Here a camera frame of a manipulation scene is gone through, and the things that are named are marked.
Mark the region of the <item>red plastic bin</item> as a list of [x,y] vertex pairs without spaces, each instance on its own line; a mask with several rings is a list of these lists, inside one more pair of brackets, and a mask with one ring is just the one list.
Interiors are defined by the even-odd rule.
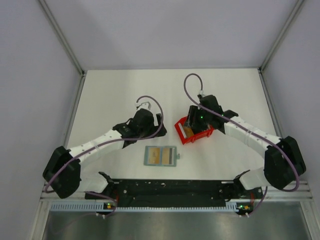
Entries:
[[190,138],[184,138],[183,136],[183,126],[185,126],[185,121],[186,121],[187,117],[182,117],[180,120],[178,120],[175,124],[174,124],[174,128],[179,136],[179,139],[181,141],[181,143],[183,145],[185,144],[188,144],[188,143],[194,143],[196,142],[197,140],[199,139],[202,139],[202,138],[209,138],[213,131],[215,130],[214,128],[212,129],[209,129],[209,130],[203,130],[203,131],[200,131],[198,133],[196,133],[194,130],[193,133],[194,133],[194,136],[190,137]]

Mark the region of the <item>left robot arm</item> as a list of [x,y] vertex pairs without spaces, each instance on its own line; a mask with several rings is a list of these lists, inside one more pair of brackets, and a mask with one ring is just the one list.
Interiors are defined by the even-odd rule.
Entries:
[[153,114],[141,108],[134,117],[118,123],[103,135],[72,148],[57,147],[42,176],[45,193],[56,193],[66,199],[76,192],[94,192],[109,198],[114,191],[110,178],[102,171],[86,176],[85,168],[99,158],[122,150],[138,141],[163,137],[167,133],[162,112]]

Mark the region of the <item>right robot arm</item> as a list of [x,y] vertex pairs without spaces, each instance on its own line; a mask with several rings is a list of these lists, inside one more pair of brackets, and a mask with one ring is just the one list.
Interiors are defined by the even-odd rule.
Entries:
[[245,198],[252,189],[274,187],[283,192],[299,188],[299,177],[307,170],[297,141],[268,134],[246,122],[232,110],[223,111],[215,96],[200,96],[199,105],[191,105],[185,127],[194,134],[209,128],[232,137],[258,153],[264,161],[262,167],[246,170],[237,175],[233,192]]

